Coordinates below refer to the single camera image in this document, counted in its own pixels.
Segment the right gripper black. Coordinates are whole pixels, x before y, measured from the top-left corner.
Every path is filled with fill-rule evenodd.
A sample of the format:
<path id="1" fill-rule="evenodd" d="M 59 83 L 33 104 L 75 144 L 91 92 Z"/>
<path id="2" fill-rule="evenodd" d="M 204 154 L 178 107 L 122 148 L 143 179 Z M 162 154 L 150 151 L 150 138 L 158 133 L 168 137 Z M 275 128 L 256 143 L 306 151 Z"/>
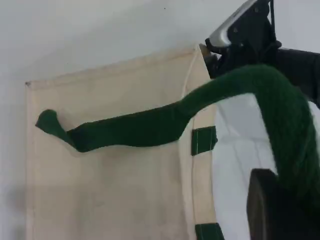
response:
<path id="1" fill-rule="evenodd" d="M 273 0 L 247 0 L 205 40 L 211 78 L 262 63 L 282 44 L 277 40 Z"/>

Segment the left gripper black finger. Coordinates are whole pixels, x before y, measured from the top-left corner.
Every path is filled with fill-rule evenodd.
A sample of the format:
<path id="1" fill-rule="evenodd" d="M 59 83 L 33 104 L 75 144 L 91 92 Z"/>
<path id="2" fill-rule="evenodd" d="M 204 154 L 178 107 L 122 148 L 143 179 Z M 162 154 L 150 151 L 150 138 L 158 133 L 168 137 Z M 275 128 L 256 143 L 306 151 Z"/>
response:
<path id="1" fill-rule="evenodd" d="M 252 240 L 318 240 L 315 225 L 280 185 L 274 172 L 254 168 L 250 173 L 246 213 Z"/>

